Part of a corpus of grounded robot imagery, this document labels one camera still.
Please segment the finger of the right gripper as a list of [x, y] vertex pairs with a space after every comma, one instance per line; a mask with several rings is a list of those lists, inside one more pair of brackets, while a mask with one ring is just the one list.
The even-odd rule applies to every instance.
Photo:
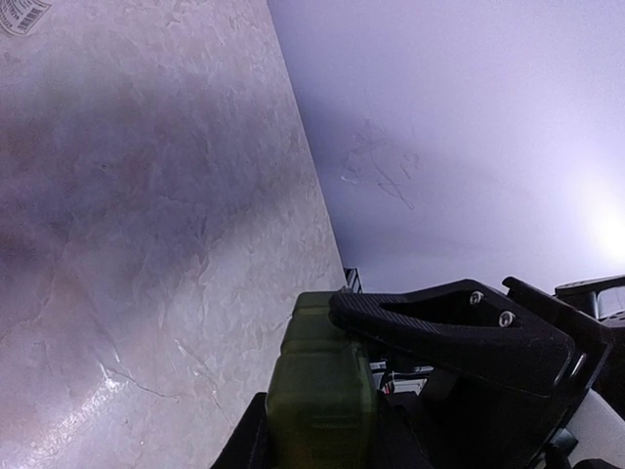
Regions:
[[471, 279], [402, 294], [337, 292], [329, 317], [387, 350], [539, 398], [554, 393], [575, 351], [566, 333]]

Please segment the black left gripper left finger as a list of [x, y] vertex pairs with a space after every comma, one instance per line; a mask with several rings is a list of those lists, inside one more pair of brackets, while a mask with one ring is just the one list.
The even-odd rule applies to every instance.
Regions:
[[245, 409], [211, 469], [269, 467], [269, 427], [266, 393], [257, 393]]

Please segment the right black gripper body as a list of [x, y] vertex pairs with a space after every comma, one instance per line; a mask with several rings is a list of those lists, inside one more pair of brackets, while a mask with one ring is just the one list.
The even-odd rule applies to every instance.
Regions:
[[624, 464], [624, 279], [553, 293], [507, 277], [495, 289], [574, 340], [554, 393], [539, 398], [428, 365], [419, 399], [436, 468], [620, 468]]

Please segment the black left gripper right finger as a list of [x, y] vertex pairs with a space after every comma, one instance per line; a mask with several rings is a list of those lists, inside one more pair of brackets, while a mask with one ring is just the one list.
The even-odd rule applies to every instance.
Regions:
[[376, 468], [435, 468], [431, 419], [417, 395], [379, 395]]

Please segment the white pill bottle with code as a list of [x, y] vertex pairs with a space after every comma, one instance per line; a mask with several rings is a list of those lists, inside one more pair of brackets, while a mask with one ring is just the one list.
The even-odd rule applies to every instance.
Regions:
[[26, 36], [50, 8], [39, 0], [1, 0], [1, 28], [13, 36]]

